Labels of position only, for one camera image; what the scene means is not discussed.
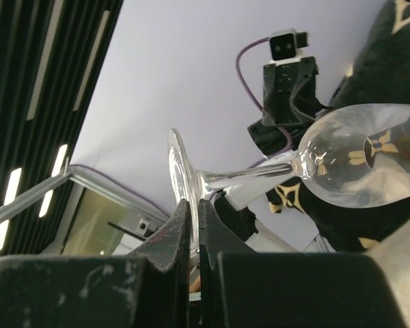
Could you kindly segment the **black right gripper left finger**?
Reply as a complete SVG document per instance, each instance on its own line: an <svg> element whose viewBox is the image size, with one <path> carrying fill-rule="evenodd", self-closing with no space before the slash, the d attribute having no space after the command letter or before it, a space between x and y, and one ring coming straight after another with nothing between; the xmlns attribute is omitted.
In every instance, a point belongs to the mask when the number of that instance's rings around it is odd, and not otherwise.
<svg viewBox="0 0 410 328"><path fill-rule="evenodd" d="M187 327L186 200L123 256L0 257L0 327Z"/></svg>

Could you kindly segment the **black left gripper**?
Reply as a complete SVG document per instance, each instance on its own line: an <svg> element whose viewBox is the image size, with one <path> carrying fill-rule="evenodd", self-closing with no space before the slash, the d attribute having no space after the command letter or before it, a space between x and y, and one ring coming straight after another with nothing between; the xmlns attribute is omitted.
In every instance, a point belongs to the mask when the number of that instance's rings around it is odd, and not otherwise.
<svg viewBox="0 0 410 328"><path fill-rule="evenodd" d="M314 57L263 66L263 122L276 126L313 123L320 111L316 97L317 74Z"/></svg>

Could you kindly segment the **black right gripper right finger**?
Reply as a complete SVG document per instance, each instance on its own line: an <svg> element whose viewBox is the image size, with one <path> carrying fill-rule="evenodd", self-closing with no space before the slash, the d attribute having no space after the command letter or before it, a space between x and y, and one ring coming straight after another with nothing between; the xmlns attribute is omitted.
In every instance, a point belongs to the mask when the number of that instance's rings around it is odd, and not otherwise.
<svg viewBox="0 0 410 328"><path fill-rule="evenodd" d="M258 253L198 205L205 327L404 327L375 261L361 254Z"/></svg>

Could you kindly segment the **clear wine glass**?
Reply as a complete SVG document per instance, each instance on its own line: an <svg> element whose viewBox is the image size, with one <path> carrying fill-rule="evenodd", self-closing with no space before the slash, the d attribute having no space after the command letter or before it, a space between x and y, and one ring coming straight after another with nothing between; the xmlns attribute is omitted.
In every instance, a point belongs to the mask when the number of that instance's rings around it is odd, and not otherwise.
<svg viewBox="0 0 410 328"><path fill-rule="evenodd" d="M306 130L289 159L274 164L219 174L200 171L177 130L169 132L168 159L175 198L191 204L226 187L293 175L335 206L384 206L410 197L410 105L336 109Z"/></svg>

